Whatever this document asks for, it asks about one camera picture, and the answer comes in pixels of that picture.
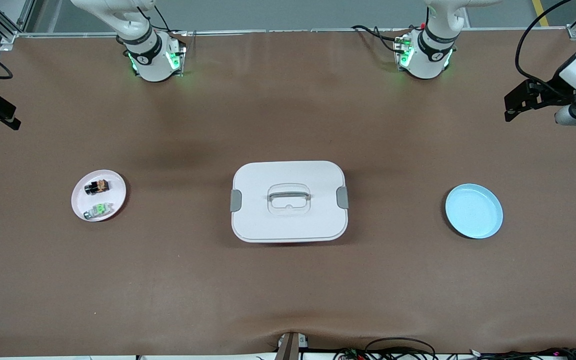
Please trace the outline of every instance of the light blue plate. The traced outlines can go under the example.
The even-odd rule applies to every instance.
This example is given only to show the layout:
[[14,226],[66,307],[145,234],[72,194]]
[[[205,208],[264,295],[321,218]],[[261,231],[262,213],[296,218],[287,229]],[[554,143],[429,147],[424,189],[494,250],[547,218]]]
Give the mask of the light blue plate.
[[504,212],[489,189],[477,184],[455,187],[446,198],[446,216],[455,230],[472,239],[486,239],[501,228]]

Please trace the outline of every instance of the container lid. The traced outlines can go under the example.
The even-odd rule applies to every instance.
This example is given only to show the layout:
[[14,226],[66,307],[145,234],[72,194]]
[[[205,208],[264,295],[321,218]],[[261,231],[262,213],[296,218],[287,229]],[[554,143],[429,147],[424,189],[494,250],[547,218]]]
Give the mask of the container lid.
[[344,173],[330,161],[252,162],[233,180],[232,230],[245,242],[334,240],[347,209]]

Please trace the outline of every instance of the green led light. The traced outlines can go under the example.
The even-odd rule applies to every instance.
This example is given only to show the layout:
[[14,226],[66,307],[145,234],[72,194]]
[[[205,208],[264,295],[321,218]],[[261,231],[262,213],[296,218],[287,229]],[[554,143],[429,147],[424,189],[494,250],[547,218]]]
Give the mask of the green led light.
[[452,54],[453,54],[453,50],[451,49],[451,50],[448,52],[448,55],[446,55],[446,62],[443,63],[443,67],[444,67],[444,68],[446,68],[446,66],[448,66],[448,62],[450,61],[450,55],[452,55]]
[[137,70],[137,65],[135,64],[135,60],[133,59],[133,56],[130,55],[130,52],[128,53],[128,59],[130,59],[130,63],[132,64],[132,69],[135,70],[136,72],[138,72],[139,70]]
[[401,60],[400,60],[400,64],[403,67],[407,67],[410,64],[410,59],[412,58],[412,56],[415,54],[415,49],[411,46],[409,47],[402,55],[401,55]]
[[179,57],[174,53],[166,52],[168,62],[170,63],[170,67],[173,70],[177,70],[179,68]]

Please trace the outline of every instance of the white plate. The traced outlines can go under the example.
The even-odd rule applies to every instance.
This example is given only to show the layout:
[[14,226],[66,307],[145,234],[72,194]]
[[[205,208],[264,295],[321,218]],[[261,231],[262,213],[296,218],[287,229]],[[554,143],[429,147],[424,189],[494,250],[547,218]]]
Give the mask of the white plate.
[[[84,186],[98,180],[106,180],[106,182],[108,182],[108,191],[97,194],[87,194],[86,191],[84,191]],[[125,200],[126,182],[121,175],[110,170],[97,170],[82,177],[77,185],[75,185],[72,191],[72,197],[70,198],[70,204],[72,205],[73,212],[75,212],[80,219],[95,222],[112,217],[123,207]],[[110,209],[112,209],[112,211],[92,219],[86,219],[84,217],[84,213],[91,210],[94,205],[103,203],[110,203]]]
[[477,184],[463,184],[452,189],[446,198],[445,209],[452,227],[472,239],[493,236],[504,221],[499,199]]

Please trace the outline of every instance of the white container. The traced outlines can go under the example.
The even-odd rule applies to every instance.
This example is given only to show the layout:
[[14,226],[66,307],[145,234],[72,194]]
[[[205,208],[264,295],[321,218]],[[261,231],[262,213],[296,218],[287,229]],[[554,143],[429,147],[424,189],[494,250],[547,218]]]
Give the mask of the white container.
[[232,230],[245,242],[324,242],[348,226],[346,180],[333,162],[252,162],[232,187]]
[[[106,180],[108,182],[108,191],[97,194],[86,194],[85,187],[91,182]],[[75,185],[70,196],[70,205],[73,212],[78,218],[84,221],[97,222],[104,221],[116,214],[126,201],[126,182],[118,173],[111,170],[92,171]],[[109,204],[110,211],[102,216],[86,219],[84,213],[91,210],[97,204]]]

